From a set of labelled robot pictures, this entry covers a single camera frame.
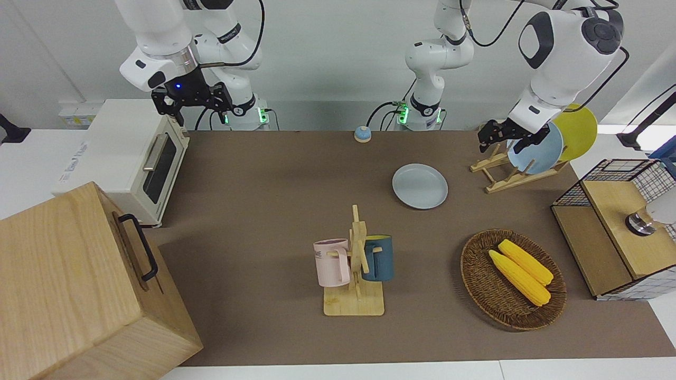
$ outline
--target mug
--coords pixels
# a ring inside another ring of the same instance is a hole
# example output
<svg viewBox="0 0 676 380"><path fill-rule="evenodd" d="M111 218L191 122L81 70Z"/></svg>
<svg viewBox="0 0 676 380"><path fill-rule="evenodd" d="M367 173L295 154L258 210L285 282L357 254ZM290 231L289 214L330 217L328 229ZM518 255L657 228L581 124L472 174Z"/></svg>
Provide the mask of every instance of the mug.
<svg viewBox="0 0 676 380"><path fill-rule="evenodd" d="M317 241L313 246L319 285L336 287L349 284L351 270L347 260L347 239Z"/></svg>
<svg viewBox="0 0 676 380"><path fill-rule="evenodd" d="M390 281L394 278L394 257L392 236L369 235L364 245L368 273L362 270L362 278L366 281Z"/></svg>

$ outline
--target wicker basket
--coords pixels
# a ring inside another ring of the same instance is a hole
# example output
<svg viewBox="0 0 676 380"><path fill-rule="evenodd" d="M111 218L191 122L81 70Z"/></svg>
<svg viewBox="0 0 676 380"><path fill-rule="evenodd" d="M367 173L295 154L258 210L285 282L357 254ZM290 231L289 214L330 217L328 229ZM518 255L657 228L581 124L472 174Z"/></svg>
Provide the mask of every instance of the wicker basket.
<svg viewBox="0 0 676 380"><path fill-rule="evenodd" d="M533 255L554 274L547 285L552 298L537 307L512 285L496 268L488 250L498 250L504 239L513 241ZM540 329L551 325L566 305L566 284L552 258L536 243L509 230L488 230L474 235L465 244L460 257L462 281L480 309L499 323L517 331Z"/></svg>

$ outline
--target pink mug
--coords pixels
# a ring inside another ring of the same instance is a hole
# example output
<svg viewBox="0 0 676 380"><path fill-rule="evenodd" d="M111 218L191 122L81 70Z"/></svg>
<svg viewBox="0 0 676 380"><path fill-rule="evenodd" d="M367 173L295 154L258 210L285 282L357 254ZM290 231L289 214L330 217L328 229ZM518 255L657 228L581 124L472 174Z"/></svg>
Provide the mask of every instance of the pink mug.
<svg viewBox="0 0 676 380"><path fill-rule="evenodd" d="M319 285L336 287L349 284L351 274L347 261L347 239L317 241L313 246Z"/></svg>

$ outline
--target plate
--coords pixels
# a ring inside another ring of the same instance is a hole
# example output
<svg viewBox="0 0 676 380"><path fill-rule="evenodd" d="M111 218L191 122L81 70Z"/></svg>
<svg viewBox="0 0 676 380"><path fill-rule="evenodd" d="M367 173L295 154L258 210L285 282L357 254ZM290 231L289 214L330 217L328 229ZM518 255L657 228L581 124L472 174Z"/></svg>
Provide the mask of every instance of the plate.
<svg viewBox="0 0 676 380"><path fill-rule="evenodd" d="M514 147L512 146L509 152L507 152L512 165L521 172L526 170L532 160L535 160L535 163L528 169L526 174L546 172L561 157L561 152L563 152L563 136L553 122L549 122L548 125L550 127L549 135L539 145L528 146L519 152L519 154L514 153ZM507 146L515 144L516 140L509 140L507 142Z"/></svg>
<svg viewBox="0 0 676 380"><path fill-rule="evenodd" d="M533 305L493 264L488 250L500 251L498 244L505 239L522 247L554 274L554 280L547 285L552 298L546 305ZM552 257L538 244L514 231L488 230L471 237L462 249L460 272L478 307L492 319L517 331L551 325L566 306L566 284Z"/></svg>
<svg viewBox="0 0 676 380"><path fill-rule="evenodd" d="M392 177L392 187L402 202L419 210L435 208L448 196L448 183L443 175L423 164L399 168Z"/></svg>
<svg viewBox="0 0 676 380"><path fill-rule="evenodd" d="M569 108L578 108L578 104L571 104ZM598 122L589 110L583 108L578 112L564 112L554 119L554 124L561 131L563 144L566 149L561 154L561 161L570 161L587 153L596 142Z"/></svg>

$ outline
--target oven handle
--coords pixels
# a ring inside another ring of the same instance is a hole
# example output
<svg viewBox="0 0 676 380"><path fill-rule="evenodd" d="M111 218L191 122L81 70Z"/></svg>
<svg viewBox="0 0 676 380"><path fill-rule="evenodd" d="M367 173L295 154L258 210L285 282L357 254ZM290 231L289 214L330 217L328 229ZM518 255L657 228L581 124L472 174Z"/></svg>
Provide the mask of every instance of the oven handle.
<svg viewBox="0 0 676 380"><path fill-rule="evenodd" d="M164 147L167 145L167 141L169 141L168 133L157 135L155 137L155 142L153 143L153 147L150 149L148 159L143 165L144 172L154 172L158 168L158 163L160 163L160 157L162 156Z"/></svg>

